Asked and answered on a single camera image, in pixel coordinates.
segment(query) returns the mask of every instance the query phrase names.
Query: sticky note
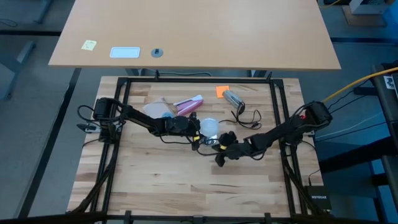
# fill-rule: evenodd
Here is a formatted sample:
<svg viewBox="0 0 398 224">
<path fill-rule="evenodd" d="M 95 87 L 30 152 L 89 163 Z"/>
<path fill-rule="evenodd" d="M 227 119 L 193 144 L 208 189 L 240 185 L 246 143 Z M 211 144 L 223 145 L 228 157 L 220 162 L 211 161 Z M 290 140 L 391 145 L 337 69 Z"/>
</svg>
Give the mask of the sticky note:
<svg viewBox="0 0 398 224">
<path fill-rule="evenodd" d="M 229 86 L 216 86 L 217 98 L 224 98 L 223 93 L 225 90 L 229 90 Z"/>
<path fill-rule="evenodd" d="M 138 58 L 141 49 L 139 47 L 113 47 L 111 58 Z"/>
<path fill-rule="evenodd" d="M 97 41 L 95 41 L 95 40 L 86 40 L 86 42 L 83 44 L 81 49 L 93 50 L 96 44 L 97 44 Z"/>
</svg>

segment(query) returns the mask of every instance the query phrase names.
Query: yellow cable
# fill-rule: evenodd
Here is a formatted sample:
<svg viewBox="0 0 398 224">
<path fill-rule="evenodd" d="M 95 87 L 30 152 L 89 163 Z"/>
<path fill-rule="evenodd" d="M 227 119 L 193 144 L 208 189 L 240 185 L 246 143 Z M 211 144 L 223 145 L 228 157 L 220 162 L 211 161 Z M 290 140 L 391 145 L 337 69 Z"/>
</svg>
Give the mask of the yellow cable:
<svg viewBox="0 0 398 224">
<path fill-rule="evenodd" d="M 361 81 L 367 80 L 368 78 L 376 77 L 378 75 L 384 75 L 386 73 L 394 72 L 394 71 L 397 71 L 397 70 L 398 70 L 398 67 L 395 67 L 395 68 L 387 69 L 387 70 L 384 70 L 384 71 L 381 71 L 381 72 L 376 72 L 376 73 L 370 74 L 368 76 L 365 76 L 363 78 L 360 78 L 359 80 L 356 80 L 355 82 L 353 82 L 353 83 L 351 83 L 349 85 L 346 85 L 344 88 L 340 89 L 336 93 L 326 97 L 324 100 L 322 100 L 322 102 L 326 103 L 327 101 L 329 101 L 333 97 L 339 95 L 342 91 L 345 91 L 346 89 L 352 87 L 353 85 L 356 85 L 356 84 L 360 83 Z"/>
<path fill-rule="evenodd" d="M 340 1 L 341 1 L 341 0 L 337 0 L 337 1 L 331 3 L 331 4 L 327 5 L 327 6 L 319 6 L 319 7 L 321 7 L 321 8 L 330 7 L 330 6 L 334 5 L 334 4 L 337 4 L 337 3 L 340 2 Z"/>
</svg>

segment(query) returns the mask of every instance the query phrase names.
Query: silver object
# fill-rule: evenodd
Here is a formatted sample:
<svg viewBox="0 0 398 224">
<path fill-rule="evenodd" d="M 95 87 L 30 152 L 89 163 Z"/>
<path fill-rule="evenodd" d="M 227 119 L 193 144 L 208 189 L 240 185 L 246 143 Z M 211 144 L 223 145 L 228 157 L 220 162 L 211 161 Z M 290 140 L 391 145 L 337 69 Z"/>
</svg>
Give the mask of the silver object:
<svg viewBox="0 0 398 224">
<path fill-rule="evenodd" d="M 240 105 L 244 105 L 243 100 L 238 97 L 235 93 L 230 90 L 225 90 L 223 92 L 223 96 L 228 102 L 230 102 L 236 109 L 239 108 Z"/>
<path fill-rule="evenodd" d="M 217 135 L 214 135 L 212 137 L 205 136 L 202 141 L 205 146 L 214 146 L 215 144 L 217 144 L 218 141 Z"/>
</svg>

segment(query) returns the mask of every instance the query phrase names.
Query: butcher block tabletop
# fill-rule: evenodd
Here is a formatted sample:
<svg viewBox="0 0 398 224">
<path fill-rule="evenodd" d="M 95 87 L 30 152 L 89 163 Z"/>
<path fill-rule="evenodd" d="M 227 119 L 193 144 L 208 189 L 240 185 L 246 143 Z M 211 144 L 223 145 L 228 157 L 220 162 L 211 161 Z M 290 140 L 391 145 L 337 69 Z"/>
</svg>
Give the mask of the butcher block tabletop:
<svg viewBox="0 0 398 224">
<path fill-rule="evenodd" d="M 113 98 L 117 80 L 118 77 L 103 77 L 97 98 Z M 303 105 L 300 83 L 298 79 L 284 79 L 284 83 L 292 114 Z M 268 84 L 133 82 L 128 104 L 142 111 L 145 104 L 160 97 L 172 105 L 201 94 L 204 103 L 196 109 L 199 119 L 233 119 L 231 110 L 236 109 L 224 98 L 216 97 L 215 87 L 219 85 L 229 85 L 229 89 L 245 102 L 246 110 L 240 120 L 250 121 L 254 110 L 259 110 L 262 115 L 259 130 L 222 122 L 219 135 L 234 131 L 242 141 L 247 136 L 275 127 Z M 282 115 L 279 94 L 277 98 Z M 87 134 L 85 141 L 97 138 L 98 134 Z M 187 141 L 170 136 L 164 140 Z M 308 137 L 304 140 L 313 144 Z M 94 186 L 102 149 L 100 142 L 83 148 L 68 210 L 76 208 Z M 199 150 L 214 152 L 203 145 Z M 319 169 L 317 154 L 310 145 L 301 143 L 297 157 L 303 183 L 307 184 L 308 175 Z M 204 157 L 192 151 L 190 145 L 164 144 L 146 128 L 128 121 L 122 131 L 108 214 L 123 215 L 126 210 L 131 210 L 134 215 L 263 217 L 269 212 L 272 217 L 290 216 L 278 141 L 266 151 L 261 161 L 242 157 L 227 160 L 224 167 L 218 167 L 214 159 L 214 156 Z M 323 185 L 321 173 L 313 174 L 311 181 L 314 185 Z M 97 210 L 102 207 L 104 189 L 100 192 Z M 298 193 L 293 184 L 292 189 L 296 211 L 300 212 Z"/>
</svg>

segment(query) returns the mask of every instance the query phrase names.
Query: wooden desk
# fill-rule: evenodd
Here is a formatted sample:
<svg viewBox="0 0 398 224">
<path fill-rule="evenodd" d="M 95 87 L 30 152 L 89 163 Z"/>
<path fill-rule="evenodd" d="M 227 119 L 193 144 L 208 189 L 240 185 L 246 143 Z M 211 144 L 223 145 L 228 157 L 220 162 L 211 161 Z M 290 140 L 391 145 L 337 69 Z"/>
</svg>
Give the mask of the wooden desk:
<svg viewBox="0 0 398 224">
<path fill-rule="evenodd" d="M 94 50 L 82 50 L 95 40 Z M 140 47 L 139 58 L 110 58 Z M 151 50 L 164 50 L 161 58 Z M 76 0 L 50 65 L 337 70 L 315 0 Z"/>
<path fill-rule="evenodd" d="M 117 79 L 103 77 L 97 97 L 113 97 Z M 284 79 L 284 82 L 292 114 L 303 104 L 300 84 L 298 79 Z M 173 103 L 202 94 L 204 104 L 197 109 L 199 119 L 232 119 L 233 106 L 216 97 L 215 86 L 217 83 L 132 83 L 128 103 L 141 110 L 161 96 Z M 268 84 L 229 86 L 246 103 L 242 119 L 251 119 L 257 109 L 262 115 L 262 128 L 249 130 L 233 123 L 221 123 L 220 134 L 234 131 L 241 141 L 243 137 L 275 127 Z M 88 134 L 86 141 L 96 138 L 97 134 Z M 180 137 L 165 137 L 165 140 L 186 141 Z M 83 148 L 68 209 L 77 207 L 94 186 L 102 145 L 96 142 Z M 200 150 L 214 152 L 208 147 Z M 302 179 L 307 183 L 308 175 L 319 169 L 317 155 L 307 144 L 300 144 L 297 154 Z M 322 184 L 320 172 L 312 175 L 312 182 Z M 293 192 L 299 212 L 294 186 Z M 213 156 L 200 156 L 189 145 L 164 144 L 145 128 L 127 122 L 122 132 L 108 213 L 123 215 L 125 210 L 131 210 L 134 215 L 261 217 L 264 212 L 270 212 L 272 217 L 289 217 L 278 142 L 267 150 L 261 161 L 242 157 L 237 161 L 228 160 L 220 168 Z"/>
</svg>

